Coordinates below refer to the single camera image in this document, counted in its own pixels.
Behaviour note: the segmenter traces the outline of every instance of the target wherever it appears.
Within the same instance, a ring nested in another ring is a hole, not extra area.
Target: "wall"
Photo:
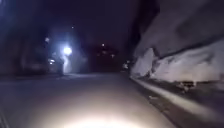
[[[143,35],[134,56],[151,46],[172,54],[223,32],[223,0],[159,0],[160,14]]]
[[[131,69],[131,75],[136,77],[142,77],[147,75],[152,68],[155,55],[152,48],[149,48],[145,54],[139,57]]]
[[[152,78],[175,81],[224,80],[224,39],[157,62]]]

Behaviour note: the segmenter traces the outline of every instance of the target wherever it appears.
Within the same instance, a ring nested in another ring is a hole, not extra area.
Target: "sidewalk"
[[[33,75],[33,76],[1,76],[0,83],[2,82],[18,82],[18,81],[28,81],[28,80],[45,80],[45,79],[54,79],[66,77],[67,75],[60,76],[57,74],[48,74],[48,75]]]
[[[138,90],[179,128],[223,128],[224,93],[195,89],[182,93],[173,84],[135,79]]]

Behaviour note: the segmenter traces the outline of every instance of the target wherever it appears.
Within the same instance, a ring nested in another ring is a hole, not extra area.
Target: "asphalt road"
[[[0,109],[10,128],[174,128],[135,87],[120,74],[4,81]]]

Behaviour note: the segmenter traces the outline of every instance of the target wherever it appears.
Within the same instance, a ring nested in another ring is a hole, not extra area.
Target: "night sky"
[[[32,31],[74,26],[79,43],[105,43],[120,50],[130,34],[138,5],[138,0],[3,0],[0,22],[4,29],[17,26]]]

